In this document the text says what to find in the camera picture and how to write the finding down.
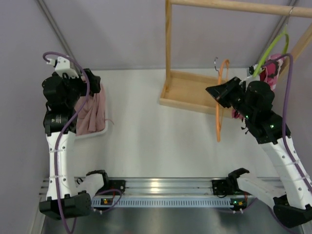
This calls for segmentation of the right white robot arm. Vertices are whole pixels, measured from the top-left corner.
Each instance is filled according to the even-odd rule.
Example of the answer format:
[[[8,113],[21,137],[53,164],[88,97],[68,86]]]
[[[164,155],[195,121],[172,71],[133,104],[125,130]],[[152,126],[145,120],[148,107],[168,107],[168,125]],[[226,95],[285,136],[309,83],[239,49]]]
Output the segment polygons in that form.
[[[247,192],[269,206],[287,228],[312,219],[312,181],[295,154],[291,132],[282,116],[272,110],[275,97],[269,84],[256,80],[247,87],[238,77],[206,91],[224,108],[233,108],[245,119],[245,126],[271,160],[283,184],[275,188],[245,168],[227,176],[232,192]]]

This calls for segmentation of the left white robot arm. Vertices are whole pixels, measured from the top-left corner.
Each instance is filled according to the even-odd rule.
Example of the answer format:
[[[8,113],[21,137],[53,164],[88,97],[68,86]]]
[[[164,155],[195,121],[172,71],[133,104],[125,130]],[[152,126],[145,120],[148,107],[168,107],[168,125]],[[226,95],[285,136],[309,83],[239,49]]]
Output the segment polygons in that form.
[[[50,174],[46,200],[40,202],[39,211],[54,220],[88,216],[92,198],[109,184],[109,178],[105,170],[95,170],[76,185],[71,171],[77,124],[75,105],[80,97],[89,96],[87,83],[81,77],[54,72],[43,81],[42,87],[47,99],[43,126],[49,147]]]

